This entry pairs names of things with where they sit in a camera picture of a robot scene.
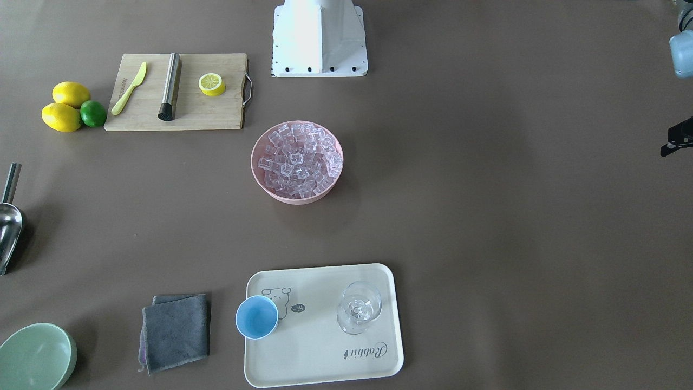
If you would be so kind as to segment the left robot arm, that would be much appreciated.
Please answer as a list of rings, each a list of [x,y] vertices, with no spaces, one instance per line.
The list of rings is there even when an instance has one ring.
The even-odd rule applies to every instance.
[[[674,74],[679,79],[692,77],[692,1],[675,1],[678,33],[669,40]],[[661,146],[660,155],[692,146],[692,118],[681,121],[668,129],[668,140]]]

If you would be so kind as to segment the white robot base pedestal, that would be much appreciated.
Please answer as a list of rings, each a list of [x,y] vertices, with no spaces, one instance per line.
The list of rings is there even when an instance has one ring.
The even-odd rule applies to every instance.
[[[274,9],[274,77],[360,77],[369,71],[364,15],[352,1],[285,1]]]

